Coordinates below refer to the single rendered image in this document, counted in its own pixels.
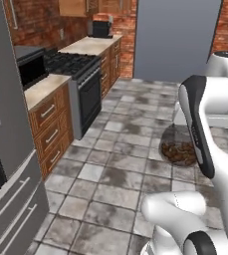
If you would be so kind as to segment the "wooden base cabinet run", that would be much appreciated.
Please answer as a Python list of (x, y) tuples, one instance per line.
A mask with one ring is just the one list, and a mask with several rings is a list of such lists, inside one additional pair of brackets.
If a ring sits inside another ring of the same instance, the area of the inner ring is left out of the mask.
[(120, 75), (121, 35), (110, 39), (85, 37), (63, 49), (62, 53), (98, 55), (102, 59), (102, 96), (105, 97)]

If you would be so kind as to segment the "wooden drawer cabinet run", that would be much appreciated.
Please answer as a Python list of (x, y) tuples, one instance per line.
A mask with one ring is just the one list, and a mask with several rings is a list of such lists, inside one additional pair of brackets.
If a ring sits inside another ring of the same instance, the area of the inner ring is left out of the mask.
[(25, 91), (42, 178), (52, 172), (74, 140), (69, 76), (49, 75)]

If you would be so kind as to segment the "black stove with oven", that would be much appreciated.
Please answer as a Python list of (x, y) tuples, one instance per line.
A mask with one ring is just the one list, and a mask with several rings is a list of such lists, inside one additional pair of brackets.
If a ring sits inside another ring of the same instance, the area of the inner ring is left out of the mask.
[(82, 139), (102, 109), (101, 57), (49, 50), (45, 67), (50, 74), (69, 76), (73, 132)]

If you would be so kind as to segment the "round brown stool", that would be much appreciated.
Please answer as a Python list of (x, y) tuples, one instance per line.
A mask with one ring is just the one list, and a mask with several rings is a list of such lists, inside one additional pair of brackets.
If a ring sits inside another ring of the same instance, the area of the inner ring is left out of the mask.
[(170, 125), (162, 134), (160, 152), (175, 166), (189, 167), (196, 163), (195, 151), (185, 126)]

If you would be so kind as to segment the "black toaster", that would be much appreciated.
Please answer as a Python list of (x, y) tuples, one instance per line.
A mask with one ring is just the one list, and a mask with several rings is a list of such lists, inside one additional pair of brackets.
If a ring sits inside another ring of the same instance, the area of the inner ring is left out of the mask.
[(107, 21), (95, 20), (93, 22), (93, 37), (111, 39), (113, 37), (112, 25), (113, 17), (109, 17)]

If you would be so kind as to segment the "black microwave oven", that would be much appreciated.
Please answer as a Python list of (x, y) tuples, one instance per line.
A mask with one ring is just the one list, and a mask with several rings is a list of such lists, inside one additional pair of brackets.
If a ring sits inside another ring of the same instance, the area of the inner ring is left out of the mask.
[(14, 52), (24, 91), (49, 75), (45, 68), (43, 47), (15, 46)]

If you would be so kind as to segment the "grey steel fridge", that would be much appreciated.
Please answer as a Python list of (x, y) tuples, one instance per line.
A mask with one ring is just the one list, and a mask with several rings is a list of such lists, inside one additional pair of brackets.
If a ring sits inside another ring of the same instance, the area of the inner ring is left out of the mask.
[(25, 255), (49, 212), (0, 0), (0, 255)]

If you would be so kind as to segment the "tall grey panel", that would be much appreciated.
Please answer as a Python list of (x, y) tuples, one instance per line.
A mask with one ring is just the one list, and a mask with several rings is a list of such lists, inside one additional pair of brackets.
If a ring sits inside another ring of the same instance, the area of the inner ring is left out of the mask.
[(202, 75), (222, 0), (138, 0), (133, 76), (182, 82)]

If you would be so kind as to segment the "wooden wall cabinets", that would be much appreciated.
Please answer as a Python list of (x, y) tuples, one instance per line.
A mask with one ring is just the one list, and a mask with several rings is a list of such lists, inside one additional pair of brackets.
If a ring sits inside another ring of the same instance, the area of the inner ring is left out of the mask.
[(59, 0), (61, 16), (89, 17), (98, 13), (126, 14), (132, 0)]

